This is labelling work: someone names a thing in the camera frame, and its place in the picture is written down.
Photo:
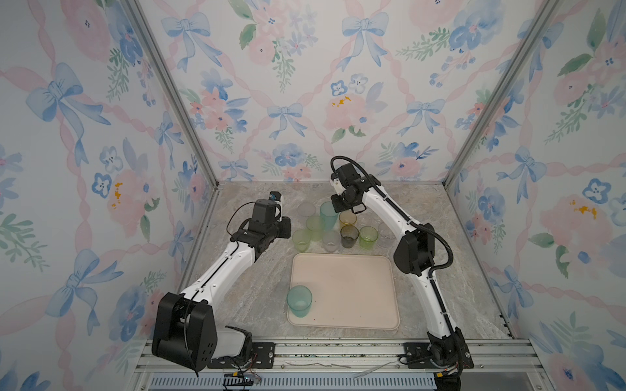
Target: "clear cup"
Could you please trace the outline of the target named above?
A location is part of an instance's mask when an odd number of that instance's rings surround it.
[[[339,249],[341,243],[341,235],[337,231],[328,231],[322,237],[322,246],[329,253],[334,253]]]
[[[307,219],[307,228],[311,231],[311,241],[322,240],[324,234],[324,219],[320,216],[311,216]]]
[[[396,242],[396,236],[394,235],[391,228],[388,227],[385,223],[380,223],[378,225],[378,241],[376,244],[381,248],[389,248],[393,246]]]
[[[298,205],[297,213],[298,213],[298,221],[302,226],[307,226],[307,219],[312,215],[315,215],[316,208],[315,205],[306,201]]]
[[[341,228],[346,225],[355,225],[357,220],[357,216],[352,213],[351,210],[344,210],[339,214],[339,223],[341,224]]]
[[[311,244],[311,231],[309,230],[297,230],[291,234],[291,240],[294,242],[294,247],[299,252],[303,253]]]
[[[335,227],[337,217],[339,216],[330,201],[323,203],[322,206],[319,207],[319,215],[324,219],[325,231],[330,231]]]
[[[299,318],[307,316],[312,302],[313,295],[304,285],[297,285],[291,288],[287,294],[287,305],[291,312]]]
[[[346,225],[341,228],[341,245],[344,248],[352,248],[359,238],[359,230],[354,225]]]
[[[364,226],[359,231],[359,246],[363,250],[371,250],[378,239],[378,231],[373,226]]]

